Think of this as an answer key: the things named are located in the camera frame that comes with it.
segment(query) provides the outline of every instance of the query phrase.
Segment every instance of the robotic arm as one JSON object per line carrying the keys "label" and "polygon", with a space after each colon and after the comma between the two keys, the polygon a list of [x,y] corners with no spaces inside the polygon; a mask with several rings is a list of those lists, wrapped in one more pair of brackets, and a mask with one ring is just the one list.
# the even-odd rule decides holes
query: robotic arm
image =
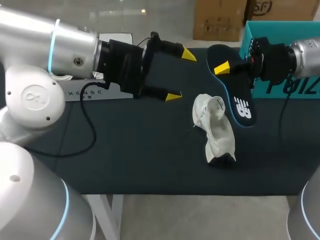
{"label": "robotic arm", "polygon": [[266,37],[260,37],[252,39],[251,46],[246,60],[226,62],[215,68],[215,74],[246,71],[250,83],[260,78],[274,85],[281,84],[289,74],[298,79],[320,76],[320,37],[297,40],[290,46],[270,44]]}
{"label": "robotic arm", "polygon": [[166,100],[180,95],[165,88],[145,86],[153,56],[163,52],[196,61],[182,44],[160,40],[152,32],[145,48],[110,40],[86,27],[76,27],[12,10],[0,5],[0,61],[5,70],[6,107],[0,110],[0,141],[20,146],[50,129],[65,109],[64,93],[50,77],[72,75],[90,78],[104,75],[110,83],[135,98]]}

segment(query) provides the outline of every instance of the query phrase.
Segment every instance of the dark table surface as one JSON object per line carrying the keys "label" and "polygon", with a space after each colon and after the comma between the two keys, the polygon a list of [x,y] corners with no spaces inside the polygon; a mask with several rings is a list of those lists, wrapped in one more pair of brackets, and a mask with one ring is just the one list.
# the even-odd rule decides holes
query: dark table surface
{"label": "dark table surface", "polygon": [[[85,102],[96,131],[95,147],[82,155],[35,154],[82,194],[296,195],[320,163],[320,101],[291,99],[278,137],[283,99],[255,99],[257,123],[233,127],[236,167],[208,166],[206,134],[193,127],[198,94],[226,94],[206,63],[206,49],[191,50],[198,62],[157,55],[147,82],[182,91],[180,100],[115,99]],[[1,89],[4,73],[0,71]],[[4,91],[0,99],[5,105]],[[79,102],[68,102],[55,130],[29,147],[52,154],[85,148],[92,140]]]}

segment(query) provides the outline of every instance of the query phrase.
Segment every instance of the shoe insole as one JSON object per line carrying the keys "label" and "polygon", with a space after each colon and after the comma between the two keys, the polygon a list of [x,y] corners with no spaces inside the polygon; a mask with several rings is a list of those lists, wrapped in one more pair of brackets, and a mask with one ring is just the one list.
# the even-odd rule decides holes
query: shoe insole
{"label": "shoe insole", "polygon": [[226,45],[216,44],[207,49],[206,61],[209,70],[214,79],[217,79],[226,91],[234,121],[241,127],[251,127],[256,123],[257,117],[247,72],[214,74],[214,68],[226,61],[239,62],[241,60],[238,52]]}

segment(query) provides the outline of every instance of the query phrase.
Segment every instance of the black wire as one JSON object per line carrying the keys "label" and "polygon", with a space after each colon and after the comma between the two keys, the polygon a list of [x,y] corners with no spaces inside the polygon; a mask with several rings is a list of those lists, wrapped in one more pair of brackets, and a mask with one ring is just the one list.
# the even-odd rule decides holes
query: black wire
{"label": "black wire", "polygon": [[294,85],[294,81],[293,81],[292,79],[290,79],[290,80],[289,80],[290,90],[289,90],[289,93],[288,93],[288,95],[286,96],[286,99],[285,99],[285,101],[284,101],[284,104],[283,104],[283,107],[282,107],[282,110],[281,110],[281,113],[280,113],[280,118],[279,118],[278,137],[279,137],[280,143],[283,143],[283,138],[282,138],[282,122],[283,122],[283,118],[284,118],[284,113],[285,113],[286,107],[287,107],[287,105],[288,105],[288,102],[289,102],[289,99],[290,99],[290,96],[291,96],[291,93],[292,93],[293,85]]}
{"label": "black wire", "polygon": [[138,44],[137,44],[137,46],[139,46],[140,44],[142,44],[145,40],[147,40],[147,39],[151,39],[151,37],[147,37],[147,38],[145,38],[145,39],[143,39],[141,42],[139,42]]}
{"label": "black wire", "polygon": [[87,146],[86,148],[80,150],[80,151],[67,153],[67,154],[51,154],[51,153],[46,153],[46,152],[42,152],[42,151],[38,151],[38,150],[34,150],[34,149],[31,149],[31,148],[25,147],[25,149],[27,151],[30,151],[30,152],[33,152],[33,153],[36,153],[36,154],[39,154],[39,155],[43,155],[43,156],[46,156],[46,157],[51,157],[51,158],[69,158],[69,157],[74,157],[74,156],[83,154],[83,153],[89,151],[90,149],[92,149],[94,147],[94,145],[96,144],[96,141],[97,141],[97,132],[96,132],[94,124],[92,123],[92,121],[91,121],[91,119],[90,119],[90,117],[89,117],[89,115],[88,115],[88,113],[87,113],[87,111],[85,109],[84,100],[83,100],[83,96],[84,96],[85,90],[89,86],[98,86],[98,87],[104,88],[105,84],[101,83],[101,82],[89,82],[86,85],[84,85],[83,88],[80,91],[80,106],[81,106],[81,110],[82,110],[82,113],[83,113],[87,123],[89,124],[89,126],[91,128],[92,136],[93,136],[90,145]]}

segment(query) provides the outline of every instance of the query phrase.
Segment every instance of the white shoe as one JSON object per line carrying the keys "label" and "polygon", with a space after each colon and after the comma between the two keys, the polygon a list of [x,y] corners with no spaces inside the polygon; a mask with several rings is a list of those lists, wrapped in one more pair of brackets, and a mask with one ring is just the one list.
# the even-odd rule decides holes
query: white shoe
{"label": "white shoe", "polygon": [[198,95],[193,104],[195,126],[206,131],[205,156],[209,164],[229,167],[236,161],[235,136],[225,115],[225,102],[220,96]]}

